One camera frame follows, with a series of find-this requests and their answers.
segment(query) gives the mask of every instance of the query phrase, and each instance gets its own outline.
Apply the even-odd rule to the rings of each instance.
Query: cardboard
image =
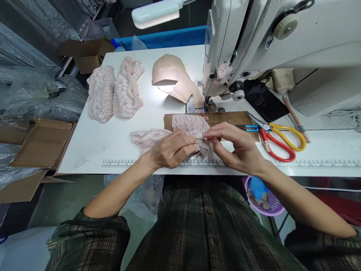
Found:
[[[28,134],[20,133],[13,128],[4,129],[8,137],[0,137],[3,143],[23,143],[22,148],[10,166],[41,167],[57,170],[66,146],[75,130],[76,123],[60,122],[49,119],[36,119]],[[11,183],[0,191],[0,203],[30,201],[41,183],[76,183],[52,175],[49,169]]]
[[[77,41],[67,40],[59,46],[60,56],[72,56],[81,74],[92,73],[102,65],[106,53],[114,52],[109,39]]]
[[[189,115],[196,115],[205,117],[210,127],[213,127],[222,122],[229,122],[233,125],[253,125],[251,118],[246,111],[237,112],[215,112],[215,113],[191,113]],[[164,129],[173,131],[172,127],[173,114],[164,115]],[[250,132],[255,142],[259,142],[259,135],[257,132]]]
[[[72,128],[71,123],[37,119],[10,166],[56,169]]]
[[[15,129],[9,126],[0,126],[0,142],[21,145],[28,132],[28,130]]]

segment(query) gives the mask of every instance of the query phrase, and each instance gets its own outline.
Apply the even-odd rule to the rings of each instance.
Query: machine knob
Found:
[[[238,102],[240,100],[243,100],[244,98],[244,91],[243,90],[237,90],[233,93],[232,98],[234,101]]]
[[[287,38],[296,29],[298,25],[297,15],[295,13],[288,14],[276,26],[273,34],[279,40]]]
[[[233,93],[227,93],[227,94],[222,95],[221,99],[228,100],[228,99],[232,98],[232,96],[233,96]]]

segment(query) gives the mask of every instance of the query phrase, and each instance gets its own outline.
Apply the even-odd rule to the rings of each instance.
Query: plaid sleeve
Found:
[[[89,218],[81,210],[49,238],[46,270],[120,270],[129,238],[124,217]]]
[[[310,271],[360,270],[361,234],[340,239],[297,225],[285,247]]]

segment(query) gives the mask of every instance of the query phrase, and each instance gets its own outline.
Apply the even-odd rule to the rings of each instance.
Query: pink lace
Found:
[[[211,127],[202,116],[194,116],[187,114],[176,114],[172,118],[172,127],[174,131],[184,131],[188,136],[197,140],[197,152],[205,157],[209,152],[209,146],[203,138],[203,133]]]
[[[187,135],[197,140],[197,151],[201,156],[205,157],[209,152],[208,143],[203,138],[203,133],[210,129],[209,124],[202,116],[176,114],[172,118],[173,130],[184,131]],[[171,134],[170,131],[164,129],[151,129],[148,131],[132,132],[130,138],[134,144],[140,148],[140,156],[154,147],[164,137]]]
[[[124,58],[118,78],[115,81],[113,96],[113,114],[118,117],[131,118],[143,106],[143,101],[138,97],[137,80],[144,69],[141,63],[130,57]]]
[[[139,156],[149,151],[159,141],[170,135],[171,131],[164,129],[151,129],[148,131],[138,131],[130,133],[133,144],[139,146]]]
[[[111,118],[114,82],[112,66],[96,68],[87,79],[89,84],[89,116],[91,119],[106,123]]]

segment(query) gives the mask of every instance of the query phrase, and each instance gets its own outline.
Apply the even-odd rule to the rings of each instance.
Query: purple basket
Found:
[[[266,215],[266,216],[278,216],[278,215],[282,214],[285,211],[285,207],[282,206],[282,204],[279,202],[278,198],[276,198],[276,196],[273,195],[272,192],[267,193],[267,202],[269,203],[269,205],[271,207],[268,210],[265,210],[263,208],[263,206],[254,205],[251,202],[251,200],[249,199],[249,196],[248,196],[248,185],[249,185],[249,182],[251,181],[251,179],[252,179],[252,176],[247,176],[247,177],[243,178],[243,180],[242,180],[244,188],[246,189],[249,204],[253,208],[255,208],[258,212],[260,212],[261,214]]]

